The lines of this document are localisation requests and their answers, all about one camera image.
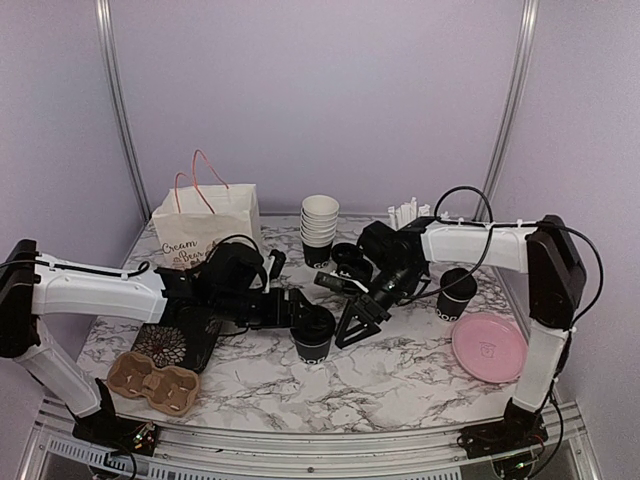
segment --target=pink plastic plate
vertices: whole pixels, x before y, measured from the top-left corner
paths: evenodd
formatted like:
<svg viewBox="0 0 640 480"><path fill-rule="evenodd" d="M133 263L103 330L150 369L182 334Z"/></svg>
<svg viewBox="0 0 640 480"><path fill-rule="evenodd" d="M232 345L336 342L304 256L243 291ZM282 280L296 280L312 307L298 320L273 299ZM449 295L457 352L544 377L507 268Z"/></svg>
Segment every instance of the pink plastic plate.
<svg viewBox="0 0 640 480"><path fill-rule="evenodd" d="M472 313L453 328L453 353L469 374L488 383L516 380L527 358L527 343L514 322L491 313Z"/></svg>

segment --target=white paper bag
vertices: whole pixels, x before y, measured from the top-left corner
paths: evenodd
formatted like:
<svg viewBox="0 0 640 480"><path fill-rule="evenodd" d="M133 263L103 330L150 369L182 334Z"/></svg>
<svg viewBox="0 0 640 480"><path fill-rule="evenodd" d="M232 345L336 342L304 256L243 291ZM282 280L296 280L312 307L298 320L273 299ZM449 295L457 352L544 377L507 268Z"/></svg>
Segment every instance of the white paper bag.
<svg viewBox="0 0 640 480"><path fill-rule="evenodd" d="M198 185L195 177L198 153L202 152L196 150L192 165L193 186L177 188L177 179L186 175L176 175L176 187L152 215L166 263L172 268L186 269L199 264L214 245L234 234L253 238L262 250L256 186Z"/></svg>

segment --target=marble table surface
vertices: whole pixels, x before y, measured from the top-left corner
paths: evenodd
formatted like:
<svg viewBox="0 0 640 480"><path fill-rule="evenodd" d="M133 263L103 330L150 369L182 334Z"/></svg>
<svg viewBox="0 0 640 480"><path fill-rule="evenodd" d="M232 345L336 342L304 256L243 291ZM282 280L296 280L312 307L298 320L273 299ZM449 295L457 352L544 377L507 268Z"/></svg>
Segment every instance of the marble table surface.
<svg viewBox="0 0 640 480"><path fill-rule="evenodd" d="M372 217L344 217L336 241L355 243ZM304 265L298 217L263 217L267 251L278 248L287 264L278 281L302 288L312 302L336 318L344 299L313 284L315 270ZM164 265L153 225L147 226L127 262ZM451 265L432 265L437 281ZM513 321L511 308L490 268L475 274L478 294L467 312L487 311ZM340 350L332 346L320 365L306 365L296 354L288 330L250 331L220 338L194 407L180 418L151 409L145 399L113 394L118 412L168 423L244 431L388 432L482 420L502 414L514 384L492 385L474 379L456 362L452 325L434 311L435 298L390 310L382 333ZM114 360L129 351L140 324L99 317L78 364L106 378Z"/></svg>

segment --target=stack of paper cups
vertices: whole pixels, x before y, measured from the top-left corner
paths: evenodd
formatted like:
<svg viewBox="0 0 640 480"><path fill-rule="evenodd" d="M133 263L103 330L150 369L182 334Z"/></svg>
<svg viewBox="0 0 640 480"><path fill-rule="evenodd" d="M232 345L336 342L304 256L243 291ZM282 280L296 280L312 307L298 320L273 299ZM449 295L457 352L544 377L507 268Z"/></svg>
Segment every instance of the stack of paper cups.
<svg viewBox="0 0 640 480"><path fill-rule="evenodd" d="M312 195L302 202L300 236L304 261L312 268L323 268L329 263L339 210L338 201L326 195Z"/></svg>

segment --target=purple wall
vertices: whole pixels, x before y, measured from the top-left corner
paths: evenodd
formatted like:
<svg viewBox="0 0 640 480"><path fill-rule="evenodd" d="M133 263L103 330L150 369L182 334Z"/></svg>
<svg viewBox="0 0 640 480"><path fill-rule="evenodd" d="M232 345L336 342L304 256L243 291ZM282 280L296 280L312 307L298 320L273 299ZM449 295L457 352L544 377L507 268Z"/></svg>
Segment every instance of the purple wall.
<svg viewBox="0 0 640 480"><path fill-rule="evenodd" d="M112 2L152 205L200 147L262 211L381 212L482 185L522 2ZM452 211L473 212L469 195Z"/></svg>
<svg viewBox="0 0 640 480"><path fill-rule="evenodd" d="M579 323L561 387L579 402L603 478L638 478L640 3L542 2L539 13L495 208L500 219L558 213L598 245L604 296ZM581 252L584 306L597 270ZM511 281L526 305L523 279Z"/></svg>
<svg viewBox="0 0 640 480"><path fill-rule="evenodd" d="M0 256L48 253L119 265L141 226L105 80L93 2L0 2ZM49 321L77 353L87 319ZM2 478L14 478L41 399L0 361Z"/></svg>

